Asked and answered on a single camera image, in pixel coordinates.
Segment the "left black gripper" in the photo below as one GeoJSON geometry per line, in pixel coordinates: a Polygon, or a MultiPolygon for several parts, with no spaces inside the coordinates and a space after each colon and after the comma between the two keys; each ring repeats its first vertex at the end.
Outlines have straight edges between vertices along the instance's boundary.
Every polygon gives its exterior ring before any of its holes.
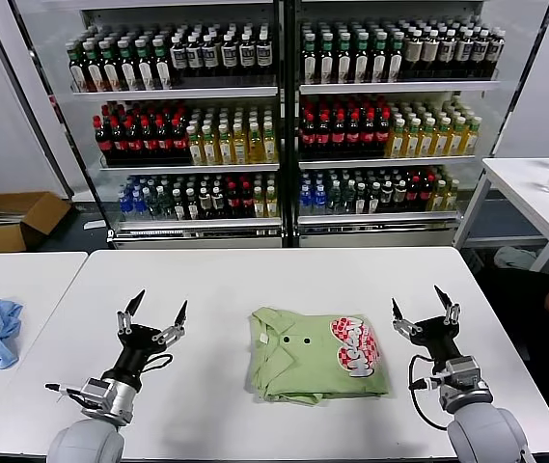
{"type": "Polygon", "coordinates": [[[119,340],[122,351],[112,368],[103,373],[104,380],[114,380],[130,387],[141,387],[141,375],[145,372],[165,368],[173,361],[167,349],[185,334],[185,300],[175,322],[163,330],[139,324],[132,325],[132,317],[137,312],[146,290],[142,289],[117,312],[119,340]]]}

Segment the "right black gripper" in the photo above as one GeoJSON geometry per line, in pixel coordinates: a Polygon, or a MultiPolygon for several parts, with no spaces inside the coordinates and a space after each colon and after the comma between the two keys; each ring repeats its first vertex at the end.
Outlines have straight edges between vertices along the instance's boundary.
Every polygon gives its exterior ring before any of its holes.
{"type": "Polygon", "coordinates": [[[443,366],[448,360],[461,356],[454,339],[459,333],[460,306],[439,286],[434,286],[444,309],[444,316],[436,316],[412,323],[403,317],[395,298],[392,298],[393,327],[418,346],[425,347],[436,366],[443,366]]]}

